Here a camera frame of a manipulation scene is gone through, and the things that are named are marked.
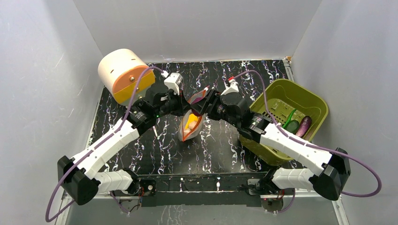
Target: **cylindrical container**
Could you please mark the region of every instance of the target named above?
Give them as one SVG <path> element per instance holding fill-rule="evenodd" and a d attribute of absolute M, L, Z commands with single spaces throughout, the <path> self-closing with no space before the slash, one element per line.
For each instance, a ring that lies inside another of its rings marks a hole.
<path fill-rule="evenodd" d="M 106 55 L 98 65 L 98 75 L 117 103 L 128 105 L 139 75 L 148 66 L 133 51 L 119 49 Z M 155 83 L 152 70 L 142 77 L 134 101 Z"/>

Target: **white wall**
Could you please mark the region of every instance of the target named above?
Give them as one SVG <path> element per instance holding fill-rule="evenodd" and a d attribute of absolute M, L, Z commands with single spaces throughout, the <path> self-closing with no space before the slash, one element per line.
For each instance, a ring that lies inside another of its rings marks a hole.
<path fill-rule="evenodd" d="M 291 56 L 321 0 L 75 0 L 103 55 L 143 61 Z"/>
<path fill-rule="evenodd" d="M 322 1 L 292 58 L 295 80 L 329 104 L 315 143 L 337 146 L 381 176 L 379 195 L 343 196 L 351 225 L 398 223 L 398 2 Z M 376 181 L 351 163 L 346 191 L 369 193 Z"/>
<path fill-rule="evenodd" d="M 0 1 L 0 224 L 45 224 L 58 159 L 86 144 L 101 58 L 72 0 Z"/>

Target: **eggplant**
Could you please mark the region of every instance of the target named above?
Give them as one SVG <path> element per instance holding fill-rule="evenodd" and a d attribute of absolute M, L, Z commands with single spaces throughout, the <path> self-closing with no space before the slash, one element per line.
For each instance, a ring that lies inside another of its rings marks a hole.
<path fill-rule="evenodd" d="M 296 133 L 296 136 L 302 137 L 304 136 L 307 131 L 310 129 L 311 126 L 311 117 L 305 116 L 300 123 L 300 128 L 298 128 L 298 131 Z"/>
<path fill-rule="evenodd" d="M 295 134 L 300 128 L 300 122 L 297 120 L 290 120 L 289 123 L 285 126 L 285 130 L 289 131 L 292 134 Z"/>

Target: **basket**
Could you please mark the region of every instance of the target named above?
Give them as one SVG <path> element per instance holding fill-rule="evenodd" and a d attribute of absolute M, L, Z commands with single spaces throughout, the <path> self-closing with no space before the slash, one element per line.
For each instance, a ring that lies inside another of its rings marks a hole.
<path fill-rule="evenodd" d="M 293 109 L 297 110 L 293 114 L 292 120 L 300 122 L 304 116 L 311 117 L 312 124 L 307 133 L 302 137 L 304 140 L 312 140 L 329 113 L 328 105 L 322 98 L 287 79 L 273 81 L 266 88 L 265 93 L 267 94 L 267 104 L 270 113 L 275 116 L 276 120 L 282 126 Z M 269 117 L 265 112 L 263 94 L 256 99 L 250 106 L 250 109 Z M 268 165 L 282 165 L 293 159 L 277 149 L 258 144 L 241 135 L 239 139 L 243 146 L 247 147 Z"/>

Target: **black table surface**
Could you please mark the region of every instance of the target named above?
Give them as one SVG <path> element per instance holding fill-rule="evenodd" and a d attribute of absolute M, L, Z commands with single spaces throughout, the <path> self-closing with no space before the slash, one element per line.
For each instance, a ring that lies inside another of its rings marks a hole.
<path fill-rule="evenodd" d="M 181 88 L 188 99 L 206 86 L 224 90 L 224 80 L 240 72 L 257 70 L 269 84 L 286 78 L 282 60 L 179 62 L 151 64 L 168 72 L 182 75 Z M 251 104 L 261 93 L 260 79 L 253 74 L 238 80 L 240 94 Z M 98 140 L 120 119 L 126 108 L 117 104 L 104 88 L 92 129 L 91 142 Z M 271 166 L 242 147 L 236 129 L 225 121 L 204 119 L 201 132 L 195 138 L 182 142 L 178 129 L 182 117 L 165 116 L 138 140 L 129 143 L 112 157 L 101 171 L 130 168 L 138 174 L 198 174 L 198 173 L 249 173 L 266 172 Z M 290 161 L 285 168 L 302 168 Z"/>

